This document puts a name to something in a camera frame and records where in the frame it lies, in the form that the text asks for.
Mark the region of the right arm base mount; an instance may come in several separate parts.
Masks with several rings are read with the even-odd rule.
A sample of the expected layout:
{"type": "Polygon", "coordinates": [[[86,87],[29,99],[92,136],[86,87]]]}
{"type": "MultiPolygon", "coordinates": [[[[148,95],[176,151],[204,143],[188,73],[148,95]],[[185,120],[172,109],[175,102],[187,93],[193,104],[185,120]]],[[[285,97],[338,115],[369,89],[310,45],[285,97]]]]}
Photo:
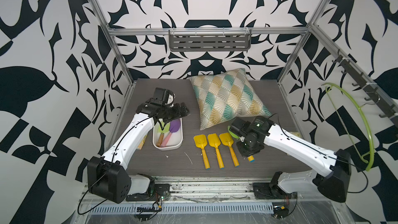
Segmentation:
{"type": "Polygon", "coordinates": [[[293,199],[294,193],[288,194],[282,191],[278,186],[273,186],[271,183],[253,183],[253,191],[255,198],[258,200],[286,200],[293,199]]]}

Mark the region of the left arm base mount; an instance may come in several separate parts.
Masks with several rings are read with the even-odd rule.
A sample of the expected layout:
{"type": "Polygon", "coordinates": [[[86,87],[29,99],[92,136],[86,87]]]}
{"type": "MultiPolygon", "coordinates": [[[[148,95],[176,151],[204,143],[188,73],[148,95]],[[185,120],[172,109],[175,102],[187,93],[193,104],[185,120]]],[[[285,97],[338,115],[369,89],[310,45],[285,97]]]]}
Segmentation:
{"type": "Polygon", "coordinates": [[[127,202],[137,202],[155,201],[161,197],[167,199],[170,196],[170,187],[170,184],[153,184],[149,187],[146,193],[128,195],[125,200],[127,202]]]}

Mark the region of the white storage box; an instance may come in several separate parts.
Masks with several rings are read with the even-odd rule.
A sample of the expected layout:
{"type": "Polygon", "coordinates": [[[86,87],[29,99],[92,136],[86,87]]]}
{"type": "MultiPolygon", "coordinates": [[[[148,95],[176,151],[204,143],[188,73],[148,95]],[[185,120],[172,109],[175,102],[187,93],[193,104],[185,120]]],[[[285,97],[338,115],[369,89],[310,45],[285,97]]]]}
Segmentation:
{"type": "Polygon", "coordinates": [[[174,150],[182,145],[182,120],[176,119],[164,124],[162,119],[153,128],[152,142],[156,149],[161,151],[174,150]]]}

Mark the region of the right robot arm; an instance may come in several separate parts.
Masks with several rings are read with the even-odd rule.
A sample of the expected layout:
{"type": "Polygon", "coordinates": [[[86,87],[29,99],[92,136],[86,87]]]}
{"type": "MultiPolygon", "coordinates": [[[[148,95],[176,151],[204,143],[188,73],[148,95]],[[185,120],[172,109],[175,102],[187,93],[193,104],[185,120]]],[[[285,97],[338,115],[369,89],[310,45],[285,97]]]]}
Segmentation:
{"type": "Polygon", "coordinates": [[[236,146],[243,157],[255,155],[270,146],[310,167],[304,172],[276,172],[266,187],[271,197],[318,191],[332,201],[346,202],[351,178],[351,156],[347,151],[332,151],[314,145],[262,116],[252,122],[235,118],[230,131],[239,137],[236,146]]]}

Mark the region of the purple shovel pink handle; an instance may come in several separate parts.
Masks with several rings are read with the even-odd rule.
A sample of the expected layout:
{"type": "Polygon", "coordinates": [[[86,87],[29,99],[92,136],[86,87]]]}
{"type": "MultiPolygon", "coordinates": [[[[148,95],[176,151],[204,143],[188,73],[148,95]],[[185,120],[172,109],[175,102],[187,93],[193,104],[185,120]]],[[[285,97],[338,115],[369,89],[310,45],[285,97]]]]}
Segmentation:
{"type": "Polygon", "coordinates": [[[160,147],[166,147],[170,138],[172,135],[176,132],[179,131],[181,126],[181,120],[180,119],[175,119],[170,123],[170,129],[169,129],[169,134],[166,136],[166,138],[163,139],[163,142],[160,147]]]}

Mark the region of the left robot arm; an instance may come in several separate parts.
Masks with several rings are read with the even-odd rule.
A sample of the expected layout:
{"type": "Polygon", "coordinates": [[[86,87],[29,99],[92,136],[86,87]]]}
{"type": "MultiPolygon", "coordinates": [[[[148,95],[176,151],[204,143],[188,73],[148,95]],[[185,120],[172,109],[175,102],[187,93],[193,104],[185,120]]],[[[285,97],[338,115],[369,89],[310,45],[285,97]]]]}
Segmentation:
{"type": "Polygon", "coordinates": [[[189,116],[185,103],[175,103],[175,94],[156,88],[153,97],[138,106],[136,113],[116,143],[101,157],[87,164],[88,192],[114,203],[130,195],[151,195],[153,179],[146,175],[130,176],[128,164],[139,144],[157,123],[166,125],[189,116]]]}

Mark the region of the yellow toy shovel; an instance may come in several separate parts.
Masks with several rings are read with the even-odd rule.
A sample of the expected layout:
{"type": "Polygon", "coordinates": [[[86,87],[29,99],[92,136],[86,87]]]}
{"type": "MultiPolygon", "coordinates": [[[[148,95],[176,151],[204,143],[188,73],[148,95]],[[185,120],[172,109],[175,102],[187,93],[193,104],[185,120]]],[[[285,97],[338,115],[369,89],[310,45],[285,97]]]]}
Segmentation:
{"type": "Polygon", "coordinates": [[[220,138],[222,144],[229,148],[229,151],[230,151],[231,158],[232,158],[234,166],[235,167],[239,167],[239,161],[238,161],[237,156],[235,154],[235,151],[234,151],[234,149],[232,147],[233,144],[234,144],[234,141],[233,141],[233,138],[230,135],[230,133],[220,134],[219,138],[220,138]]]}
{"type": "Polygon", "coordinates": [[[207,146],[206,136],[204,134],[196,135],[194,137],[194,142],[195,142],[196,147],[200,148],[202,151],[202,157],[203,157],[205,169],[206,170],[210,169],[209,160],[208,160],[208,157],[207,157],[207,154],[205,151],[205,147],[207,146]]]}
{"type": "Polygon", "coordinates": [[[221,140],[218,135],[213,133],[208,135],[208,142],[211,147],[213,147],[216,151],[217,161],[220,169],[224,169],[224,162],[219,150],[219,146],[221,145],[221,140]]]}

